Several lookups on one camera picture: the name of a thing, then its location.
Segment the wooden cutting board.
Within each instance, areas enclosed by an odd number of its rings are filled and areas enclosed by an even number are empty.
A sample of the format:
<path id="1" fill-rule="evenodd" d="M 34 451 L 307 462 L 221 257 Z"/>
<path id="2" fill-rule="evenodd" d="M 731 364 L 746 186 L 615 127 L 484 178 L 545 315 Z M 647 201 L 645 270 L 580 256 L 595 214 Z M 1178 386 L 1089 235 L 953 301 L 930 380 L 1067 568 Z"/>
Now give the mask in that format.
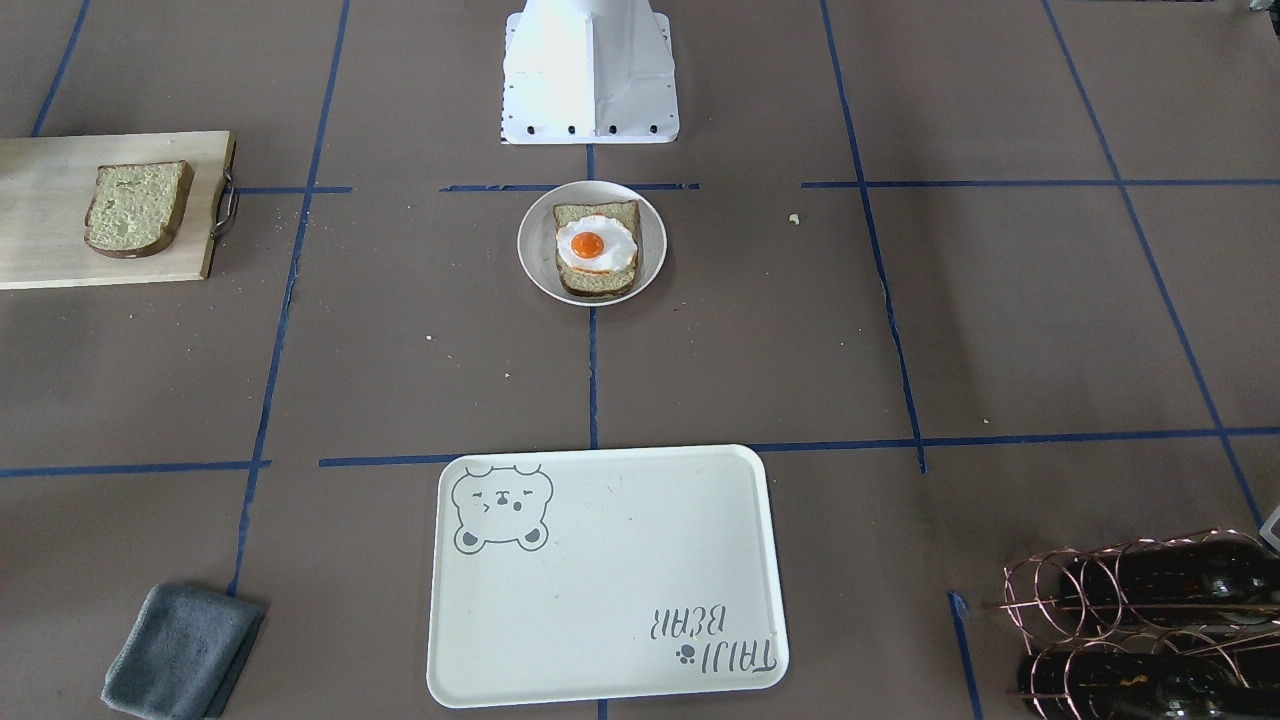
<path id="1" fill-rule="evenodd" d="M 215 220 L 236 152 L 230 131 L 5 138 L 1 142 L 4 290 L 207 278 Z M 100 167 L 187 161 L 193 181 L 168 249 L 115 259 L 84 241 Z"/>

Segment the white bear tray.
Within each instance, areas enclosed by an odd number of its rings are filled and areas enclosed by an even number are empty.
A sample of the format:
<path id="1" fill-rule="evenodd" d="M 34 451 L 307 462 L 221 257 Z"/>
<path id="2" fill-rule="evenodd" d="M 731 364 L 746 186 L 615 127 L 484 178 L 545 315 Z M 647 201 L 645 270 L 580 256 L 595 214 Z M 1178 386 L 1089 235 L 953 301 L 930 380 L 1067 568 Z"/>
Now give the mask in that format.
<path id="1" fill-rule="evenodd" d="M 791 652 L 760 456 L 477 454 L 439 475 L 425 682 L 448 708 L 762 691 Z"/>

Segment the bread slice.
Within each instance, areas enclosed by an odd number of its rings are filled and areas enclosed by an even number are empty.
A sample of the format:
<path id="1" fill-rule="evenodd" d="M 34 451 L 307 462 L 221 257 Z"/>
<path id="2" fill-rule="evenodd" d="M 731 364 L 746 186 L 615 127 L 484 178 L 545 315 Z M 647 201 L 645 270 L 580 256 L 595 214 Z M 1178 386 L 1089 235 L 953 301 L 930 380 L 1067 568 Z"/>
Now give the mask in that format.
<path id="1" fill-rule="evenodd" d="M 183 160 L 99 167 L 84 214 L 84 245 L 113 259 L 165 251 L 183 222 L 193 178 L 195 169 Z"/>
<path id="2" fill-rule="evenodd" d="M 559 281 L 566 291 L 579 297 L 609 297 L 627 293 L 636 281 L 640 251 L 643 247 L 639 202 L 636 200 L 628 200 L 622 202 L 599 204 L 557 204 L 552 209 L 556 232 L 561 227 L 567 225 L 570 222 L 590 214 L 602 214 L 623 222 L 635 233 L 636 241 L 639 242 L 637 261 L 623 272 L 595 275 L 570 270 L 561 263 L 556 250 L 554 260 L 559 273 Z"/>

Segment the dark glass bottle upper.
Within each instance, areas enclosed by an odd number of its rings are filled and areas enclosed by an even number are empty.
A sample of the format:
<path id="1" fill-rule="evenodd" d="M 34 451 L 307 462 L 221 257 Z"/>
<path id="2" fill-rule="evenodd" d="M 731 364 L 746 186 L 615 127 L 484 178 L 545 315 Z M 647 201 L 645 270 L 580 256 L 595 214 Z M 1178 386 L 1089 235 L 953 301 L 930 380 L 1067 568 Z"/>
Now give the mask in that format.
<path id="1" fill-rule="evenodd" d="M 1105 625 L 1254 626 L 1277 620 L 1277 555 L 1228 537 L 1074 561 L 1056 605 Z"/>

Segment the white round plate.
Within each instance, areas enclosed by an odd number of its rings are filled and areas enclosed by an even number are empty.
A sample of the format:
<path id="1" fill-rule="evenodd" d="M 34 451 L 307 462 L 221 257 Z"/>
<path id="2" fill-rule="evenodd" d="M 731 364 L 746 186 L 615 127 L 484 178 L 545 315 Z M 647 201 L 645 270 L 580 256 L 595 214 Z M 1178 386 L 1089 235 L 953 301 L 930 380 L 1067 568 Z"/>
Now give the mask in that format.
<path id="1" fill-rule="evenodd" d="M 571 293 L 561 282 L 559 270 L 556 268 L 554 205 L 598 205 L 626 201 L 635 201 L 637 204 L 640 228 L 637 269 L 632 287 L 625 292 L 611 293 L 603 297 Z M 548 295 L 582 307 L 602 307 L 621 304 L 645 290 L 663 268 L 669 249 L 666 224 L 652 202 L 626 186 L 598 179 L 562 184 L 539 197 L 521 220 L 516 243 L 520 261 L 531 282 Z"/>

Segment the fried egg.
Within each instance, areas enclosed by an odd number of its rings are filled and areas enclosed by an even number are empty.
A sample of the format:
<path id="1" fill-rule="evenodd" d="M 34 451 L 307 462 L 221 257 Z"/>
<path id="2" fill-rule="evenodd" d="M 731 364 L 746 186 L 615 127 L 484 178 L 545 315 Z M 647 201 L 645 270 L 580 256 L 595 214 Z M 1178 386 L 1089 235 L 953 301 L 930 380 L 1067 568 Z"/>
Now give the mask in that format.
<path id="1" fill-rule="evenodd" d="M 631 268 L 637 261 L 639 242 L 623 222 L 590 214 L 556 232 L 556 250 L 570 270 L 599 275 Z"/>

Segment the grey folded cloth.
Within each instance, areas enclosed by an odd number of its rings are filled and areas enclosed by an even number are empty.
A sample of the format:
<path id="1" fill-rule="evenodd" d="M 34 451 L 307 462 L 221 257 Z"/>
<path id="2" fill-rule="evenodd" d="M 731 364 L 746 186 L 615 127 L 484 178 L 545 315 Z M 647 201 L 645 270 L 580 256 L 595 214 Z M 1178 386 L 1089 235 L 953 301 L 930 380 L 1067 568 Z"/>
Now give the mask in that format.
<path id="1" fill-rule="evenodd" d="M 219 719 L 264 607 L 175 583 L 155 585 L 104 678 L 101 701 L 140 719 Z"/>

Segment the dark glass bottle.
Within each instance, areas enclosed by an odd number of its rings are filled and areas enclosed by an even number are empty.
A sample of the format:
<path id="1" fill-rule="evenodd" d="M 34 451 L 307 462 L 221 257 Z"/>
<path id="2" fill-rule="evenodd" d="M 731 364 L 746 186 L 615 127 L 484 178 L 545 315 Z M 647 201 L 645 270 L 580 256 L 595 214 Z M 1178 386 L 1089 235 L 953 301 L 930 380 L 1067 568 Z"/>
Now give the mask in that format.
<path id="1" fill-rule="evenodd" d="M 1027 656 L 1018 692 L 1044 719 L 1276 719 L 1276 689 L 1179 655 L 1051 650 Z"/>
<path id="2" fill-rule="evenodd" d="M 1277 620 L 1277 555 L 1228 537 L 1074 561 L 1056 605 L 1105 625 L 1254 626 Z"/>

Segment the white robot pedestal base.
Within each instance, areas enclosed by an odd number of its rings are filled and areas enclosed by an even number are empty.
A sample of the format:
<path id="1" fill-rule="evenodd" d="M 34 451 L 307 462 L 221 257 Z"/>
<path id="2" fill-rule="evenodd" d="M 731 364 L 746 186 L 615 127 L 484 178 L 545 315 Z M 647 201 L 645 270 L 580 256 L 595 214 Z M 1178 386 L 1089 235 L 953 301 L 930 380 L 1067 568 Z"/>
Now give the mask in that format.
<path id="1" fill-rule="evenodd" d="M 502 67 L 506 143 L 680 136 L 669 18 L 648 1 L 527 1 L 506 19 Z"/>

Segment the dark glass bottle lower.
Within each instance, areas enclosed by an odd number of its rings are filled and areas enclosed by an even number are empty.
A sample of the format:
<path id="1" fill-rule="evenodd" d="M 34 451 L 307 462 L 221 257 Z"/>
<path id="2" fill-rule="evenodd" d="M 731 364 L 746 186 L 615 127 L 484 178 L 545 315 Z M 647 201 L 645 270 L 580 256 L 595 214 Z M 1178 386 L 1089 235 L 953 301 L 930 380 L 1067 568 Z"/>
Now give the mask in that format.
<path id="1" fill-rule="evenodd" d="M 1044 719 L 1276 719 L 1276 689 L 1179 655 L 1051 650 L 1027 656 L 1018 692 Z"/>

